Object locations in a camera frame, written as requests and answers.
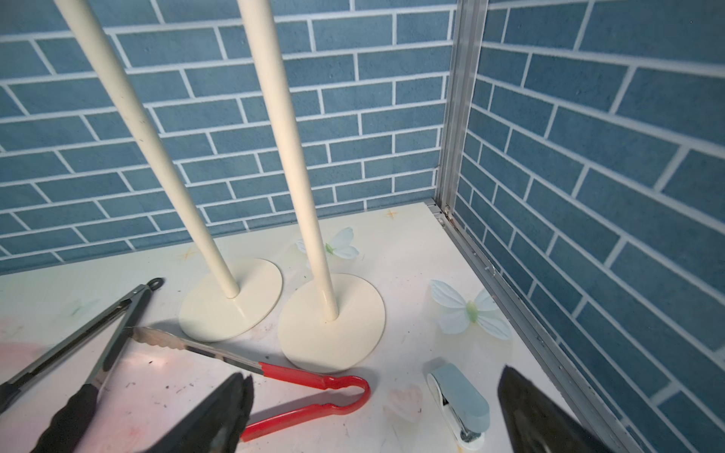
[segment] round base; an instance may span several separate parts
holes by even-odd
[[[314,373],[355,366],[378,344],[385,328],[385,306],[367,281],[332,274],[340,315],[325,321],[315,281],[292,294],[279,317],[279,342],[290,362]]]
[[[263,259],[240,259],[227,264],[240,283],[234,299],[224,296],[209,274],[181,303],[181,330],[197,341],[222,341],[253,328],[272,311],[282,292],[282,274]]]

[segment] stapler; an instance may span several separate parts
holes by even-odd
[[[486,399],[450,363],[429,373],[426,380],[456,443],[466,450],[480,449],[484,445],[484,434],[491,425]]]

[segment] butterfly decal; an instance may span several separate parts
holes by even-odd
[[[325,242],[325,256],[329,259],[332,255],[341,257],[342,259],[354,259],[360,252],[350,245],[353,238],[351,227],[343,228],[337,233],[330,242]],[[297,248],[304,254],[307,254],[305,243],[302,239],[295,243]]]
[[[503,320],[503,314],[486,289],[482,289],[473,301],[468,302],[458,291],[440,280],[431,280],[431,291],[433,299],[441,306],[438,326],[443,333],[455,335],[462,333],[471,324],[478,324],[496,338],[511,338],[511,327]]]

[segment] blue brick wallpaper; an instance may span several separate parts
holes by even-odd
[[[236,0],[89,0],[212,234],[294,221]],[[272,0],[320,216],[433,196],[453,0]],[[52,0],[0,14],[0,273],[189,241]]]
[[[724,22],[489,0],[455,217],[645,452],[725,451]]]

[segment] cream pole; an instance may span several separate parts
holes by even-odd
[[[96,16],[86,0],[55,0],[55,4],[98,74],[113,104],[118,108],[123,121],[136,139],[138,147],[151,165],[191,238],[199,247],[223,293],[232,299],[239,294],[239,285],[229,272],[217,245],[196,211],[194,202],[181,182],[159,134],[146,115],[144,106],[138,100]]]
[[[337,302],[332,289],[325,246],[312,198],[305,156],[299,140],[297,120],[287,85],[287,74],[282,62],[272,9],[268,0],[238,0],[238,3],[246,39],[252,51],[254,67],[257,69],[257,77],[272,123],[272,132],[279,148],[279,157],[287,178],[294,212],[297,214],[312,275],[315,277],[323,303],[323,313],[325,319],[332,321],[338,315]]]

